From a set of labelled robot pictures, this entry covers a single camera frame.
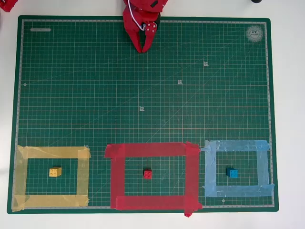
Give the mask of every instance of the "tape strip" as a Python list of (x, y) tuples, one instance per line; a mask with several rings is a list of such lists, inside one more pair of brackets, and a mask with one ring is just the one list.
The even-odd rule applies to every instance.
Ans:
[(136, 143), (107, 145), (105, 158), (185, 156), (184, 143)]
[(18, 146), (23, 158), (89, 158), (89, 149), (82, 147), (21, 147)]
[(204, 196), (216, 197), (216, 142), (205, 141)]
[(111, 159), (110, 208), (116, 209), (117, 197), (125, 195), (125, 158)]
[(184, 196), (119, 196), (118, 210), (181, 210)]
[(12, 211), (20, 211), (24, 209), (25, 203), (25, 188), (27, 181), (28, 160), (22, 156), (23, 147), (17, 146), (16, 152), (16, 169), (15, 169), (15, 183), (13, 190)]
[(265, 140), (238, 140), (238, 141), (212, 141), (216, 142), (216, 151), (234, 152), (234, 151), (257, 151), (269, 150), (270, 145)]
[[(88, 205), (89, 149), (82, 147), (17, 146), (12, 211), (26, 207), (85, 207)], [(25, 195), (28, 158), (78, 159), (77, 195)]]
[(202, 209), (199, 203), (199, 161), (200, 148), (198, 145), (186, 143), (185, 159), (185, 199), (184, 214), (190, 216), (194, 211)]
[(85, 207), (88, 205), (87, 195), (15, 195), (18, 208), (43, 207)]
[(257, 151), (257, 181), (258, 185), (269, 184), (268, 153), (267, 151)]
[(270, 197), (274, 185), (217, 186), (216, 197)]
[(78, 151), (77, 161), (77, 191), (78, 195), (88, 195), (89, 186), (89, 149)]

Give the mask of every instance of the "small cube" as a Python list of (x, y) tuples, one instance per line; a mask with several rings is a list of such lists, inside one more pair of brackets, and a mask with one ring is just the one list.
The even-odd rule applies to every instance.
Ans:
[(227, 168), (226, 174), (229, 178), (238, 178), (238, 170), (235, 168)]
[(59, 177), (61, 175), (61, 167), (50, 168), (49, 176), (50, 177)]
[(150, 169), (144, 170), (143, 178), (146, 179), (146, 180), (152, 179), (152, 171)]

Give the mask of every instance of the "red robotic gripper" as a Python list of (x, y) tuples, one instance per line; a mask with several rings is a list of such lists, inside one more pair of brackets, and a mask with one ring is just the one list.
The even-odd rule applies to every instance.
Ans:
[(18, 0), (0, 0), (0, 8), (5, 12), (10, 12), (11, 8), (18, 2)]
[[(123, 12), (124, 27), (139, 53), (151, 47), (160, 22), (160, 13), (168, 0), (123, 0), (126, 4)], [(145, 32), (143, 48), (140, 31)]]

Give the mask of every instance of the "blue tape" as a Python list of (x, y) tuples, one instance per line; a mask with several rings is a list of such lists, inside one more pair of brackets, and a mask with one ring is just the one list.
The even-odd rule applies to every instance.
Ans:
[(216, 150), (219, 152), (229, 151), (257, 151), (270, 149), (269, 144), (265, 140), (258, 141), (216, 141)]
[[(274, 185), (269, 185), (268, 154), (270, 145), (257, 141), (206, 141), (205, 147), (205, 197), (268, 197), (273, 195)], [(256, 151), (257, 186), (216, 186), (216, 152)]]
[(269, 184), (269, 171), (268, 171), (268, 153), (267, 151), (257, 151), (257, 181), (258, 185)]
[(216, 197), (216, 142), (205, 141), (204, 195)]
[(274, 185), (217, 186), (217, 197), (269, 197)]

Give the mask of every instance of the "yellow cube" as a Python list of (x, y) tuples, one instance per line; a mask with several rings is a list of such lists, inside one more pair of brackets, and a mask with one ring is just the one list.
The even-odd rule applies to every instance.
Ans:
[(59, 177), (61, 175), (61, 167), (50, 168), (50, 177)]

